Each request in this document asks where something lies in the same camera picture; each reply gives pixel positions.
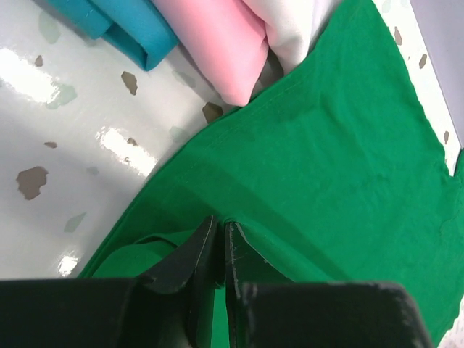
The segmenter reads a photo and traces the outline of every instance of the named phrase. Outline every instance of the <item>green fabric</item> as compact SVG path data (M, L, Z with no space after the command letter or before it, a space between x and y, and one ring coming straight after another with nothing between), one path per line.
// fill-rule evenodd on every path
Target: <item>green fabric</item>
M373 2L345 0L296 70L151 178L81 276L215 214L295 281L403 284L438 343L464 291L463 162L451 177Z

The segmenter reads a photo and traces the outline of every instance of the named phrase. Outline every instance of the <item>white cloth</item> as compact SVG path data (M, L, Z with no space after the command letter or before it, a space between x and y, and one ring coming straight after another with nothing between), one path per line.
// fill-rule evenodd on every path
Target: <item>white cloth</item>
M266 23L270 48L285 74L307 56L341 0L243 0Z

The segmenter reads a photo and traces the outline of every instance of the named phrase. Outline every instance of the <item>folded pink fabric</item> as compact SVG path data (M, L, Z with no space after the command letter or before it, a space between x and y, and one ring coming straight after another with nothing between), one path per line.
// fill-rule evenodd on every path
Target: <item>folded pink fabric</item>
M248 104L268 55L264 22L242 0L152 0L226 103Z

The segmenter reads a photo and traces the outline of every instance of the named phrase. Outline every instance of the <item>teal folded fabric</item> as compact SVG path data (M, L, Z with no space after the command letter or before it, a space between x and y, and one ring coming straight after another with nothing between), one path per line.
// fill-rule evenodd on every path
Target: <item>teal folded fabric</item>
M48 0L93 39L103 37L144 70L178 44L177 36L149 0Z

